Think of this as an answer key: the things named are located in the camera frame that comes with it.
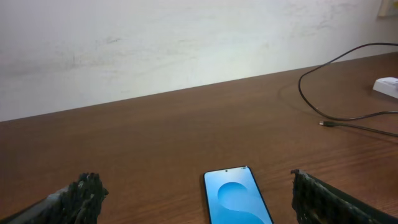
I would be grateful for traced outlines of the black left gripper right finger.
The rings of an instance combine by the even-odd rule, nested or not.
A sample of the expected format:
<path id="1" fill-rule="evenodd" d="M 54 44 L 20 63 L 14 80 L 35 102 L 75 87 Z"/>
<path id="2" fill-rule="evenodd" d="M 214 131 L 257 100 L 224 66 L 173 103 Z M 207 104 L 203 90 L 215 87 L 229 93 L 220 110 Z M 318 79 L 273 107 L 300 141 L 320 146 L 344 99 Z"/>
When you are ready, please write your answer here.
<path id="1" fill-rule="evenodd" d="M 299 224 L 397 224 L 397 218 L 340 191 L 303 170 L 291 171 L 292 208 Z"/>

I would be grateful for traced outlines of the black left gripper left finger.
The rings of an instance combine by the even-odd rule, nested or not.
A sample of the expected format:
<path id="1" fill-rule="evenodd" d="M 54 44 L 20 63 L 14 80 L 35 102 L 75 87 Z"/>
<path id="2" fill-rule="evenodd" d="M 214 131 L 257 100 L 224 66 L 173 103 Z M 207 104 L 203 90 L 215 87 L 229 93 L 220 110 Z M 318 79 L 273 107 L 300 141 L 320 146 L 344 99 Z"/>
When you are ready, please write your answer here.
<path id="1" fill-rule="evenodd" d="M 76 182 L 1 220 L 1 224 L 97 224 L 109 192 L 97 173 L 82 173 Z"/>

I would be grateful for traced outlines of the blue screen smartphone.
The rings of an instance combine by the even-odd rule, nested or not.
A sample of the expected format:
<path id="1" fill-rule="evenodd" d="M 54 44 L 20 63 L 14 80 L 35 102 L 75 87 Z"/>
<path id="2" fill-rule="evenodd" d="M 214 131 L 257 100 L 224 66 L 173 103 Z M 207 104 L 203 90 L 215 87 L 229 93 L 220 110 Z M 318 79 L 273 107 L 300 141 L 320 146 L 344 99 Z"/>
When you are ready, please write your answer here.
<path id="1" fill-rule="evenodd" d="M 203 180 L 211 224 L 273 224 L 250 167 L 208 171 Z"/>

